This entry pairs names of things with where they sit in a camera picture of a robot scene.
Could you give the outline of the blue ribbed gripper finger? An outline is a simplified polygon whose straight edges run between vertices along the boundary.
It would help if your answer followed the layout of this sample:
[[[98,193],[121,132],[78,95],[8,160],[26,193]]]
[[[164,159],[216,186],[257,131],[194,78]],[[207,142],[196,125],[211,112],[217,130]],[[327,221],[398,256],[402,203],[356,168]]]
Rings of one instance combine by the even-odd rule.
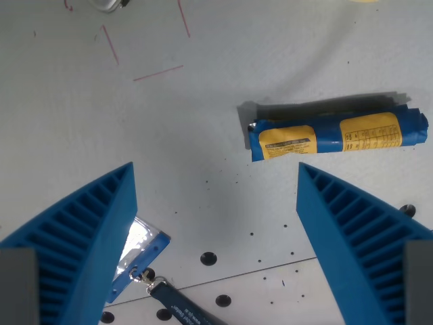
[[[432,231],[303,162],[296,212],[345,323],[405,324],[403,248],[432,239]]]
[[[32,248],[41,324],[97,324],[137,214],[133,163],[61,199],[1,241]]]

